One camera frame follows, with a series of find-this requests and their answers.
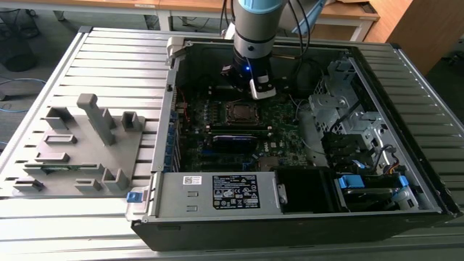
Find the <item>barcode sticker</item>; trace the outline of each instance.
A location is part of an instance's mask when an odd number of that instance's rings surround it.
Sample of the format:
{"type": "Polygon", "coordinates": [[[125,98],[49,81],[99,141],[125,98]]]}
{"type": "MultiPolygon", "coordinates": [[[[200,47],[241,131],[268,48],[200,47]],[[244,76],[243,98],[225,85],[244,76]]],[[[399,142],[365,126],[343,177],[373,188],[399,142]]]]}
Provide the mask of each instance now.
{"type": "Polygon", "coordinates": [[[153,4],[135,4],[136,7],[155,8],[153,4]]]}
{"type": "Polygon", "coordinates": [[[184,176],[183,185],[201,185],[201,176],[184,176]]]}

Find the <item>blue drive latch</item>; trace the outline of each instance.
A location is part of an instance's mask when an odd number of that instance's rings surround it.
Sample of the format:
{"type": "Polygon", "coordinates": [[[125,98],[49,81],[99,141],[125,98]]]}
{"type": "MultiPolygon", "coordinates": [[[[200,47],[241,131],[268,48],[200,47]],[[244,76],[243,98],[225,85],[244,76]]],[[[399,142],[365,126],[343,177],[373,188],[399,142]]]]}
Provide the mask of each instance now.
{"type": "Polygon", "coordinates": [[[341,189],[364,188],[364,181],[361,175],[343,175],[339,178],[339,184],[341,189]]]}

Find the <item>table leg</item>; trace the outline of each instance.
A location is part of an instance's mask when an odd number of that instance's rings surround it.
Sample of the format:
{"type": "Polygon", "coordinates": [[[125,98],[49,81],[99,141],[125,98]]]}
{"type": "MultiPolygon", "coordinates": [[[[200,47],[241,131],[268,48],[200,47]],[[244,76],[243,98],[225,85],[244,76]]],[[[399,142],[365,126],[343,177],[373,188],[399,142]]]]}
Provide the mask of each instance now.
{"type": "Polygon", "coordinates": [[[64,11],[53,11],[56,19],[61,22],[65,20],[64,18],[64,11]]]}
{"type": "Polygon", "coordinates": [[[160,30],[161,31],[172,31],[171,30],[171,12],[169,10],[157,10],[156,11],[160,18],[160,30]]]}
{"type": "Polygon", "coordinates": [[[364,20],[361,24],[356,27],[355,33],[351,36],[349,40],[355,42],[364,41],[364,38],[368,35],[372,24],[373,24],[372,20],[364,20]]]}

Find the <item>gray plastic peg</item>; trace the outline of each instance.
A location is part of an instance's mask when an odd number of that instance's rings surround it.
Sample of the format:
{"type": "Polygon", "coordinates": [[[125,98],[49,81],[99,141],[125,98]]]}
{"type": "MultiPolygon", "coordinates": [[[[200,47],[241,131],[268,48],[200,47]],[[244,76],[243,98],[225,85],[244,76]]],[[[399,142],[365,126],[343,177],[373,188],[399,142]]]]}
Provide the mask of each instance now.
{"type": "Polygon", "coordinates": [[[92,124],[104,145],[109,146],[115,143],[115,136],[111,133],[109,126],[101,115],[96,101],[97,97],[95,94],[80,94],[77,99],[77,107],[85,111],[89,123],[92,124]]]}

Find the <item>white label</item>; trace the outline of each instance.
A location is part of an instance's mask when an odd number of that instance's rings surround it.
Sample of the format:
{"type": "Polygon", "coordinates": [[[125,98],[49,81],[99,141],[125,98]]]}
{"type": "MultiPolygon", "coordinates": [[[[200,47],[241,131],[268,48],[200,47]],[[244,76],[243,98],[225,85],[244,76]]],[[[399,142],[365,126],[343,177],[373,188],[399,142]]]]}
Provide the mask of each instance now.
{"type": "Polygon", "coordinates": [[[135,4],[136,7],[155,8],[153,4],[135,4]]]}
{"type": "Polygon", "coordinates": [[[360,19],[361,20],[377,20],[376,17],[367,17],[367,16],[361,16],[360,19]]]}
{"type": "Polygon", "coordinates": [[[184,176],[183,185],[201,185],[201,176],[184,176]]]}

